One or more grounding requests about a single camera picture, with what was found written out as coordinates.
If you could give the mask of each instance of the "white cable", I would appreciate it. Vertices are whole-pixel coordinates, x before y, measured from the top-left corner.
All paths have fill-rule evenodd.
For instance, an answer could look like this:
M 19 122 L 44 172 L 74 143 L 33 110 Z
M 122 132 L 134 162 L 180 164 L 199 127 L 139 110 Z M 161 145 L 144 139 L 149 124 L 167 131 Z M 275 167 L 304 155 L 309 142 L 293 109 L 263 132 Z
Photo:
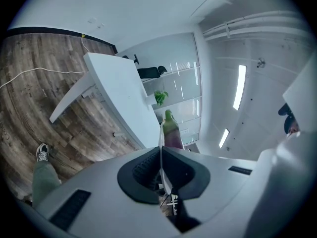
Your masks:
M 83 37 L 81 37 L 81 43 L 83 44 L 83 46 L 85 47 L 85 49 L 87 49 L 87 51 L 90 52 L 89 49 L 85 46 L 85 44 L 84 44 L 84 42 L 83 42 Z
M 8 81 L 6 84 L 3 84 L 2 86 L 0 86 L 0 89 L 1 89 L 2 87 L 4 87 L 5 85 L 7 85 L 8 83 L 11 83 L 13 80 L 15 80 L 15 79 L 16 79 L 18 76 L 20 76 L 21 74 L 26 73 L 26 72 L 29 72 L 29 71 L 37 70 L 37 69 L 43 69 L 43 70 L 47 70 L 47 71 L 50 71 L 50 72 L 58 72 L 58 73 L 63 73 L 63 74 L 68 74 L 68 73 L 88 73 L 87 71 L 68 71 L 68 72 L 63 72 L 63 71 L 50 70 L 50 69 L 45 69 L 45 68 L 35 68 L 35 69 L 26 70 L 26 71 L 23 71 L 23 72 L 17 74 L 13 79 L 11 79 L 10 81 Z

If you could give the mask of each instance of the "potted plant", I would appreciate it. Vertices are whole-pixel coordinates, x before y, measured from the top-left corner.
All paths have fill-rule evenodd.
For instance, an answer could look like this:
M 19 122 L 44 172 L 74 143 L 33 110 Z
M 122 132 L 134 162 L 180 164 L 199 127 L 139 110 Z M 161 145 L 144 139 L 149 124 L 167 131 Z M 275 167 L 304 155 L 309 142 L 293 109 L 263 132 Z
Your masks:
M 164 104 L 164 100 L 168 97 L 167 92 L 155 91 L 154 92 L 155 99 L 157 101 L 158 106 L 162 106 Z
M 168 97 L 167 92 L 155 91 L 146 98 L 146 102 L 148 105 L 157 104 L 158 106 L 161 106 L 163 105 L 166 96 Z

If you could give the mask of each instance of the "cable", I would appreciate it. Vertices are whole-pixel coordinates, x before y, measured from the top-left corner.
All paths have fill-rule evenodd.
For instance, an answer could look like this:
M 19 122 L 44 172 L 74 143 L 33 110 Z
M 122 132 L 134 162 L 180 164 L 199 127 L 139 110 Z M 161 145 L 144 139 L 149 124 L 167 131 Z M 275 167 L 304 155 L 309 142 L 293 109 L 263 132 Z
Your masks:
M 81 43 L 83 44 L 83 46 L 85 47 L 85 49 L 86 49 L 88 52 L 90 52 L 90 51 L 89 51 L 89 49 L 85 46 L 85 44 L 84 44 L 84 42 L 83 42 L 83 38 L 84 38 L 87 34 L 90 34 L 90 33 L 94 32 L 94 31 L 96 31 L 96 30 L 98 30 L 98 29 L 101 29 L 101 25 L 100 25 L 100 26 L 97 26 L 97 28 L 94 28 L 93 30 L 87 32 L 86 34 L 82 34 L 82 35 L 81 35 Z
M 169 195 L 166 196 L 166 198 L 164 199 L 163 203 L 160 205 L 160 208 L 162 207 L 162 205 L 165 203 L 165 201 L 167 200 Z
M 29 71 L 37 70 L 37 69 L 43 69 L 43 70 L 47 70 L 47 71 L 50 71 L 50 72 L 58 72 L 58 73 L 63 73 L 63 74 L 68 74 L 68 73 L 88 73 L 87 71 L 68 71 L 68 72 L 63 72 L 63 71 L 50 70 L 50 69 L 45 69 L 45 68 L 35 68 L 35 69 L 26 70 L 26 71 L 23 71 L 23 72 L 17 74 L 13 79 L 11 79 L 11 80 L 8 81 L 7 83 L 5 83 L 5 84 L 3 84 L 2 86 L 0 86 L 0 89 L 1 89 L 2 87 L 4 87 L 5 85 L 7 85 L 8 83 L 11 83 L 13 80 L 15 80 L 15 79 L 16 79 L 18 76 L 20 76 L 21 74 L 26 73 L 26 72 L 29 72 Z
M 87 49 L 87 51 L 90 52 L 89 49 L 85 46 L 85 44 L 84 44 L 84 42 L 83 42 L 83 34 L 82 34 L 82 37 L 81 37 L 81 43 L 83 44 L 83 46 L 85 47 L 85 49 Z

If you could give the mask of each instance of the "wooden floor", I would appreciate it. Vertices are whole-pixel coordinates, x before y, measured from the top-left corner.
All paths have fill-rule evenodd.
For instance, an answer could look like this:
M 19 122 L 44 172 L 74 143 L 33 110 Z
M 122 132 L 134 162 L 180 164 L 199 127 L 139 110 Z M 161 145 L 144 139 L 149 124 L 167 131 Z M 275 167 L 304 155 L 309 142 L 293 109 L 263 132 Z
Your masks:
M 113 55 L 112 47 L 83 39 L 90 52 Z M 59 34 L 8 37 L 0 51 L 0 85 L 18 73 L 43 67 L 87 71 L 81 39 Z M 123 155 L 136 148 L 93 97 L 79 98 L 51 124 L 54 108 L 83 74 L 36 70 L 22 74 L 0 89 L 0 168 L 19 199 L 32 194 L 35 152 L 45 142 L 53 147 L 50 162 L 65 181 L 96 161 Z

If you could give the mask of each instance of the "green plant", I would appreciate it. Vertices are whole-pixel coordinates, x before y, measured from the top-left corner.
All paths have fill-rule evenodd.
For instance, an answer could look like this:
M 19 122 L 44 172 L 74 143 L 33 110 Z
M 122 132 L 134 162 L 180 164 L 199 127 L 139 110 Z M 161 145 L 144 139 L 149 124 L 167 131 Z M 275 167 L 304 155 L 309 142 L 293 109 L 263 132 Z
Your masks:
M 157 101 L 158 106 L 163 105 L 165 97 L 168 97 L 167 92 L 155 91 L 154 92 L 155 99 Z

